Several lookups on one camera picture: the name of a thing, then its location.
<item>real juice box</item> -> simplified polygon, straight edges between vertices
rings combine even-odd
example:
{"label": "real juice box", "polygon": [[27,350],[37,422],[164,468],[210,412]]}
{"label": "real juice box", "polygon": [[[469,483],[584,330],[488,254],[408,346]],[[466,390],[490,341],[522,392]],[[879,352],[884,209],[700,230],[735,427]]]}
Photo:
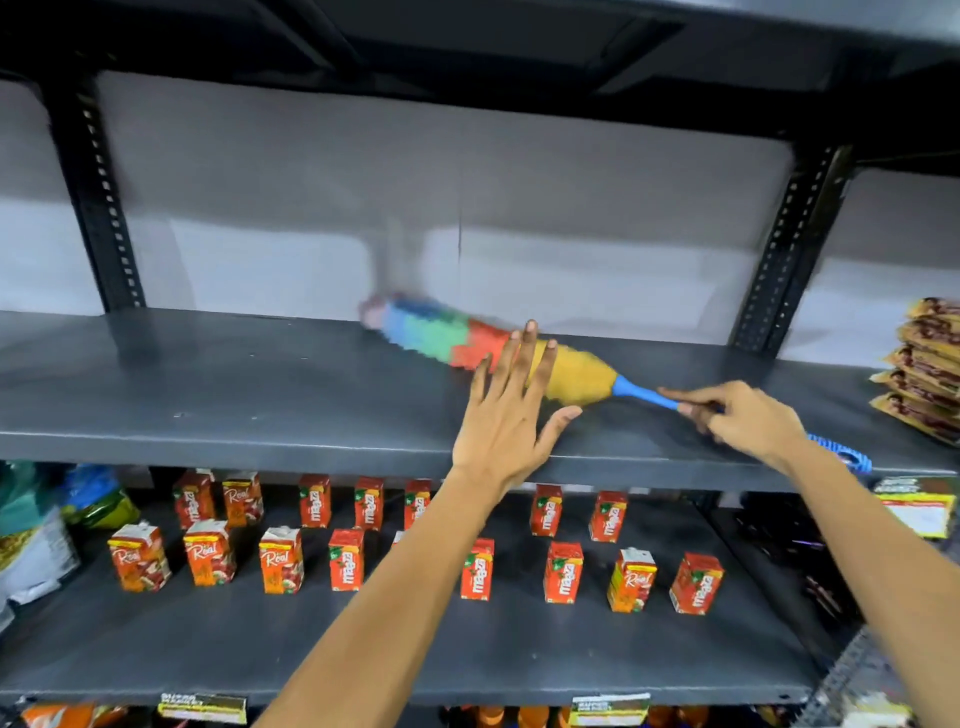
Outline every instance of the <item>real juice box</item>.
{"label": "real juice box", "polygon": [[330,536],[330,586],[334,592],[356,592],[363,576],[363,531],[337,528]]}
{"label": "real juice box", "polygon": [[560,514],[564,510],[564,491],[559,485],[538,485],[530,509],[530,531],[534,536],[557,535]]}
{"label": "real juice box", "polygon": [[304,528],[330,525],[330,476],[307,474],[300,478],[300,524]]}
{"label": "real juice box", "polygon": [[183,534],[186,559],[198,587],[214,587],[233,580],[237,571],[226,521],[199,521]]}
{"label": "real juice box", "polygon": [[685,553],[670,587],[673,608],[682,615],[705,615],[722,580],[723,567],[715,557]]}
{"label": "real juice box", "polygon": [[411,480],[403,493],[403,528],[409,531],[410,526],[423,515],[430,505],[430,481]]}
{"label": "real juice box", "polygon": [[224,505],[230,528],[254,525],[263,518],[260,476],[253,471],[231,473],[224,478]]}
{"label": "real juice box", "polygon": [[187,471],[174,485],[174,506],[184,531],[197,521],[216,518],[212,482],[213,478],[206,472]]}
{"label": "real juice box", "polygon": [[600,491],[590,519],[590,538],[615,544],[620,538],[620,527],[627,515],[627,494],[619,491]]}
{"label": "real juice box", "polygon": [[460,598],[490,601],[493,581],[493,539],[477,539],[464,562]]}
{"label": "real juice box", "polygon": [[269,595],[296,594],[303,583],[303,546],[300,529],[281,525],[268,528],[260,539],[263,591]]}
{"label": "real juice box", "polygon": [[110,558],[127,592],[158,592],[170,579],[160,529],[146,522],[129,523],[107,541]]}
{"label": "real juice box", "polygon": [[583,570],[584,552],[580,544],[551,543],[546,554],[546,573],[543,575],[543,598],[547,603],[575,602]]}
{"label": "real juice box", "polygon": [[639,612],[646,606],[657,564],[650,551],[621,548],[607,589],[607,601],[615,612]]}
{"label": "real juice box", "polygon": [[383,525],[383,478],[360,477],[353,489],[354,528],[379,531]]}

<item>stacked snack packets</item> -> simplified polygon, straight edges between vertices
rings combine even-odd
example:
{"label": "stacked snack packets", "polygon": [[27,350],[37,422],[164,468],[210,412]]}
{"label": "stacked snack packets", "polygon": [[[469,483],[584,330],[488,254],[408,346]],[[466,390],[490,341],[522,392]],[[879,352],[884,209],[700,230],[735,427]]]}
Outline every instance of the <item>stacked snack packets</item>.
{"label": "stacked snack packets", "polygon": [[902,345],[870,377],[891,391],[870,405],[931,437],[960,445],[960,301],[921,299],[897,329]]}

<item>left hand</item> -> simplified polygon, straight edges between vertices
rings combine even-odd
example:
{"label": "left hand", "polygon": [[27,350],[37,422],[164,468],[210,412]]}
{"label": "left hand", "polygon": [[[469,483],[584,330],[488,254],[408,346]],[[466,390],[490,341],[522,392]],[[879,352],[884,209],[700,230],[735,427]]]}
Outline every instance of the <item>left hand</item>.
{"label": "left hand", "polygon": [[547,343],[530,386],[524,389],[536,341],[537,322],[533,320],[527,322],[522,342],[519,331],[511,334],[489,389],[490,356],[477,367],[464,423],[453,445],[453,470],[494,488],[497,500],[546,462],[566,426],[583,411],[577,406],[558,409],[538,436],[537,417],[557,359],[557,342],[551,339]]}

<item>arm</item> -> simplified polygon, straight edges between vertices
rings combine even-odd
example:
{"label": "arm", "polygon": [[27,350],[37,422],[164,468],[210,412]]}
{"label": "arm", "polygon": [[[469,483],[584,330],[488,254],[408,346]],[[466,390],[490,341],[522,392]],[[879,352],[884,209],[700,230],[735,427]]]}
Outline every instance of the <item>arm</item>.
{"label": "arm", "polygon": [[511,487],[546,461],[566,425],[580,414],[579,407],[558,410],[538,437],[537,416],[557,342],[547,345],[524,391],[536,338],[534,322],[527,325],[522,345],[515,332],[486,393],[489,359],[477,369],[444,485],[326,630],[257,728],[394,725],[487,516]]}
{"label": "arm", "polygon": [[836,455],[808,441],[790,407],[743,382],[661,391],[683,400],[680,411],[698,429],[790,477],[923,725],[956,725],[960,567],[898,521]]}

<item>metal shelf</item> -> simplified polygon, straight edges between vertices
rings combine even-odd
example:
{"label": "metal shelf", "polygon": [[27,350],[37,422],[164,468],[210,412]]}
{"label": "metal shelf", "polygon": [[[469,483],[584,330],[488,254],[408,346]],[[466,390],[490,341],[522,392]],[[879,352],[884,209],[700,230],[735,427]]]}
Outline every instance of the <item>metal shelf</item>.
{"label": "metal shelf", "polygon": [[[297,522],[290,500],[297,494],[268,491],[268,522]],[[334,495],[341,498],[334,524],[351,524],[351,492]],[[816,672],[799,641],[693,506],[631,502],[620,545],[650,549],[660,571],[646,610],[620,615],[605,597],[618,545],[589,540],[592,498],[564,503],[558,538],[579,541],[586,552],[572,606],[543,601],[549,542],[530,535],[530,503],[509,494],[494,511],[484,531],[496,541],[492,599],[453,595],[412,703],[562,705],[574,695],[639,691],[670,705],[798,703],[815,688]],[[371,564],[391,542],[401,509],[402,498],[388,498],[385,531],[367,541]],[[146,513],[176,556],[172,506]],[[147,705],[161,692],[217,692],[266,704],[349,602],[350,595],[329,588],[328,537],[326,529],[306,533],[306,581],[290,596],[264,595],[249,558],[223,588],[195,588],[188,570],[175,567],[159,593],[127,594],[104,538],[95,537],[84,545],[83,570],[60,593],[21,610],[4,635],[0,701],[26,694]],[[702,618],[676,614],[667,593],[685,550],[714,554],[727,569]]]}
{"label": "metal shelf", "polygon": [[[867,406],[855,368],[726,347],[562,337],[638,384],[742,378],[878,473],[953,473],[955,451]],[[468,375],[358,324],[161,309],[0,313],[0,457],[440,478]],[[635,400],[588,408],[536,474],[596,488],[789,491],[787,480]]]}

